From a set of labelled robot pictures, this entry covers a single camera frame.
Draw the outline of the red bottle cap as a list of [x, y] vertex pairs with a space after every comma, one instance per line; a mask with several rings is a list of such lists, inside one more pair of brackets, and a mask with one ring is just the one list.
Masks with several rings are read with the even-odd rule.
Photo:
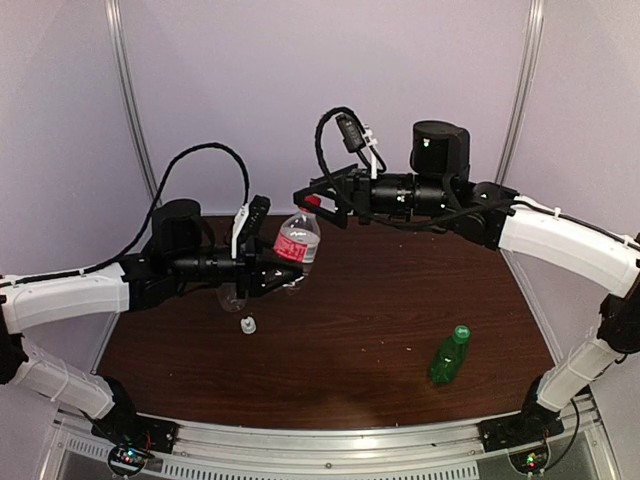
[[315, 207], [319, 207], [321, 205], [321, 199], [315, 195], [306, 196], [305, 201]]

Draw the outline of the red label water bottle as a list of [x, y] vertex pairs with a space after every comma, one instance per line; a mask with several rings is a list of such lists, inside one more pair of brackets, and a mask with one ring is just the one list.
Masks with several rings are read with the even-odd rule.
[[316, 215], [300, 208], [285, 220], [274, 244], [275, 253], [302, 268], [302, 275], [285, 284], [288, 293], [297, 292], [312, 269], [321, 242], [321, 230]]

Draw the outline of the clear plastic bottle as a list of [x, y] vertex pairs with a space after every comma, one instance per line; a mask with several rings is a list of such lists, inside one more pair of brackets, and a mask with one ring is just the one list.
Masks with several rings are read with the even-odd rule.
[[237, 294], [234, 283], [224, 283], [216, 289], [216, 295], [221, 308], [226, 312], [238, 312], [245, 306], [245, 300]]

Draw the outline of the white flip bottle cap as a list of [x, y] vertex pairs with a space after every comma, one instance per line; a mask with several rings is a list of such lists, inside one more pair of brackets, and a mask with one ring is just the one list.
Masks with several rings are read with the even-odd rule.
[[245, 335], [252, 335], [257, 331], [257, 324], [252, 316], [244, 317], [240, 320], [241, 331]]

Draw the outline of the green plastic bottle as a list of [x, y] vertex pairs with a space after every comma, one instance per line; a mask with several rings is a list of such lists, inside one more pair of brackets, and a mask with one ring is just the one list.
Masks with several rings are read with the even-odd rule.
[[453, 382], [467, 358], [468, 350], [469, 338], [455, 335], [446, 338], [430, 364], [429, 374], [432, 382], [437, 385]]

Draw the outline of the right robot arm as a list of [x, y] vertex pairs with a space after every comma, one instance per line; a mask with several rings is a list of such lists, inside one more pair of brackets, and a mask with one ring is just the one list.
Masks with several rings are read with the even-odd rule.
[[538, 204], [517, 191], [469, 179], [470, 134], [451, 123], [412, 127], [408, 174], [351, 165], [322, 175], [293, 195], [340, 228], [353, 215], [406, 231], [442, 230], [491, 250], [540, 259], [603, 287], [596, 333], [532, 385], [513, 419], [519, 440], [535, 440], [551, 418], [611, 364], [639, 351], [639, 243]]

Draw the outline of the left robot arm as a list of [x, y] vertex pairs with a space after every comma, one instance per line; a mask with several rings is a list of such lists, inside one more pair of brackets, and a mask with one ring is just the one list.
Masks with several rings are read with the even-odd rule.
[[1, 381], [22, 385], [71, 405], [123, 444], [137, 442], [144, 424], [126, 397], [106, 379], [85, 373], [23, 339], [25, 330], [91, 314], [155, 308], [188, 284], [230, 286], [238, 299], [262, 297], [299, 279], [300, 266], [276, 258], [259, 230], [270, 203], [263, 196], [240, 208], [228, 245], [218, 245], [192, 199], [170, 201], [151, 215], [152, 234], [142, 251], [104, 266], [1, 281]]

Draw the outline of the left circuit board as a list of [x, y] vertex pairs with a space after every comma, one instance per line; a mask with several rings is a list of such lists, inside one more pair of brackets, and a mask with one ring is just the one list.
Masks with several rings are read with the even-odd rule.
[[147, 464], [147, 458], [131, 448], [113, 447], [107, 456], [107, 465], [111, 471], [120, 476], [140, 473]]

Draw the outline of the circuit board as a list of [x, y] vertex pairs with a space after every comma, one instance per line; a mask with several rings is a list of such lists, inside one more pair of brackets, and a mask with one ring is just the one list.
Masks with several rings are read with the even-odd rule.
[[107, 465], [111, 471], [120, 476], [140, 473], [147, 464], [147, 458], [131, 448], [113, 447], [107, 456]]
[[549, 463], [549, 450], [531, 448], [509, 453], [509, 461], [513, 469], [525, 476], [532, 476], [544, 470]]

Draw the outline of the right circuit board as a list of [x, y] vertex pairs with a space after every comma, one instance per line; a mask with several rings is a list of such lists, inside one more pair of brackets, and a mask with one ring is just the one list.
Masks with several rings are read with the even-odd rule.
[[531, 448], [509, 453], [509, 461], [513, 469], [525, 476], [532, 476], [544, 470], [549, 463], [549, 450]]

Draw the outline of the front aluminium rail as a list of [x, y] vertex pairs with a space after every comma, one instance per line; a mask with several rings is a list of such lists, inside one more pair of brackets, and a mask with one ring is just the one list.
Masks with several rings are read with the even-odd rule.
[[589, 394], [564, 409], [561, 434], [488, 451], [477, 419], [356, 430], [279, 430], [180, 421], [171, 453], [154, 453], [138, 479], [617, 479], [620, 471]]

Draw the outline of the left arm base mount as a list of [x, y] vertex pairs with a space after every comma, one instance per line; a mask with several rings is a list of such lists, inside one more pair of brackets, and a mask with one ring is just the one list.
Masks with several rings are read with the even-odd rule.
[[87, 416], [92, 424], [92, 434], [120, 447], [171, 454], [178, 425], [139, 414], [121, 382], [111, 377], [104, 377], [104, 380], [111, 389], [114, 406], [103, 418]]

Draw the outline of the aluminium frame post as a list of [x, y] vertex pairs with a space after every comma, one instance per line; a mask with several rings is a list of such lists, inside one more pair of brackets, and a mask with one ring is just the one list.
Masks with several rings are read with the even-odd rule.
[[495, 175], [495, 182], [498, 184], [506, 182], [514, 162], [541, 49], [545, 6], [546, 2], [544, 0], [531, 0], [529, 2], [516, 89]]
[[133, 77], [127, 52], [125, 30], [122, 21], [121, 5], [118, 0], [106, 0], [104, 4], [125, 117], [137, 163], [140, 168], [142, 181], [149, 199], [152, 200], [158, 191], [158, 182], [149, 157], [148, 147], [137, 105]]

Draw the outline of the left aluminium frame post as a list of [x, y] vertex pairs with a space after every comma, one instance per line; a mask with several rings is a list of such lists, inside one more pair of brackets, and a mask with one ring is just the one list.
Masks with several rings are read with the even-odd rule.
[[104, 4], [125, 117], [137, 163], [140, 168], [142, 181], [149, 199], [152, 200], [158, 191], [158, 182], [149, 157], [148, 147], [137, 105], [133, 77], [127, 52], [125, 30], [122, 21], [121, 5], [118, 0], [106, 0]]

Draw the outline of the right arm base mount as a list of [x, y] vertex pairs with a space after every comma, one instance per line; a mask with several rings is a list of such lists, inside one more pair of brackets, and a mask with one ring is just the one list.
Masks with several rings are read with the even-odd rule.
[[484, 420], [478, 424], [480, 440], [485, 452], [543, 441], [565, 431], [560, 413], [551, 411], [537, 402], [537, 388], [542, 377], [529, 387], [521, 410], [512, 415]]

